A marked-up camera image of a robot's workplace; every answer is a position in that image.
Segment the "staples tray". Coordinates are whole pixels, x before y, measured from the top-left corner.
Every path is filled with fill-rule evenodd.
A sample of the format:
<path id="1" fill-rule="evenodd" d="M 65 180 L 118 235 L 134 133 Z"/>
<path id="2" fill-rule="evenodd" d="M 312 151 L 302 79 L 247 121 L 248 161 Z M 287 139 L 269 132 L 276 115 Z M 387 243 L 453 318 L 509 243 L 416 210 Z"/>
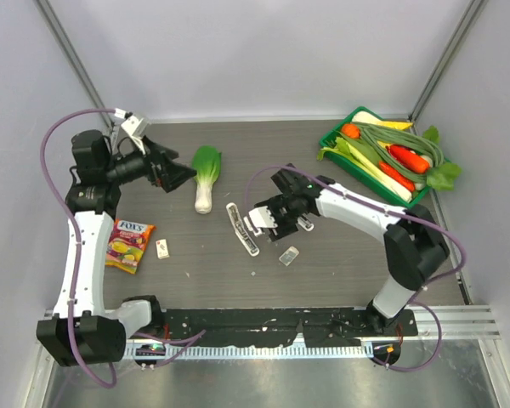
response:
<path id="1" fill-rule="evenodd" d="M 294 246 L 289 246 L 280 256 L 279 261 L 285 265 L 289 266 L 299 255 L 299 250 Z"/>

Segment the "white stapler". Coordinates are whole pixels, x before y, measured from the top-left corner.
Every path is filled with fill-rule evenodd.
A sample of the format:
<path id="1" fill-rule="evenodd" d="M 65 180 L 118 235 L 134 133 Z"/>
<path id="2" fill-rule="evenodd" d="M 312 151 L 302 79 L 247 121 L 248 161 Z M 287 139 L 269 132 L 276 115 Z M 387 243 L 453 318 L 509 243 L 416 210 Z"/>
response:
<path id="1" fill-rule="evenodd" d="M 252 237 L 247 233 L 237 205 L 234 202 L 228 203 L 226 205 L 226 211 L 229 215 L 229 220 L 235 231 L 236 237 L 244 246 L 248 254 L 251 257 L 256 257 L 260 253 L 259 248 Z"/>

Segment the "staples box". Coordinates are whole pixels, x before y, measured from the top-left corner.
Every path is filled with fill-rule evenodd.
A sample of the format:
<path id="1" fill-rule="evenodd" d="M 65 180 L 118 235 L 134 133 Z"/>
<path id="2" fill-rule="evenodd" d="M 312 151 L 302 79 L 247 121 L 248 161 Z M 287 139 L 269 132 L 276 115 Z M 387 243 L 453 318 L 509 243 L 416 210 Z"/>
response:
<path id="1" fill-rule="evenodd" d="M 166 239 L 160 239 L 156 241 L 156 256 L 158 259 L 165 259 L 170 257 Z"/>

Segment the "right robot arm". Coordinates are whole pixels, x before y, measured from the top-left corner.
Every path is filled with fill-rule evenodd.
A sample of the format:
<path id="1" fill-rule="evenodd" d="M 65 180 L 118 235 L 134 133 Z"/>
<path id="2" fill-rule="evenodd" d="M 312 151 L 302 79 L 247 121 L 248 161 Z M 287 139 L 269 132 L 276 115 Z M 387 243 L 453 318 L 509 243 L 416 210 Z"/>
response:
<path id="1" fill-rule="evenodd" d="M 354 193 L 325 176 L 310 177 L 294 166 L 272 176 L 279 194 L 255 204 L 249 218 L 277 241 L 298 231 L 306 216 L 329 218 L 364 232 L 382 243 L 389 277 L 366 307 L 366 323 L 378 336 L 389 334 L 397 316 L 448 258 L 443 230 L 430 211 L 386 206 Z"/>

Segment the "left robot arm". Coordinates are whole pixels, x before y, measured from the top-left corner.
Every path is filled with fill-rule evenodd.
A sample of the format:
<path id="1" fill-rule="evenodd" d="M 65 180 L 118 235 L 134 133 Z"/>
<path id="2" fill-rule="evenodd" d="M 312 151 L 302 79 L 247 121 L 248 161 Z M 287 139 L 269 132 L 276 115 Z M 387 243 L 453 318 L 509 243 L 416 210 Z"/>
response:
<path id="1" fill-rule="evenodd" d="M 69 246 L 59 299 L 48 320 L 37 323 L 37 339 L 60 366 L 119 361 L 136 332 L 153 339 L 165 320 L 153 295 L 128 297 L 106 311 L 103 300 L 105 255 L 116 221 L 121 186 L 136 179 L 166 192 L 192 179 L 196 171 L 177 161 L 178 152 L 141 139 L 143 146 L 125 156 L 111 151 L 111 140 L 98 130 L 75 135 L 72 172 L 78 180 L 62 204 L 69 219 Z"/>

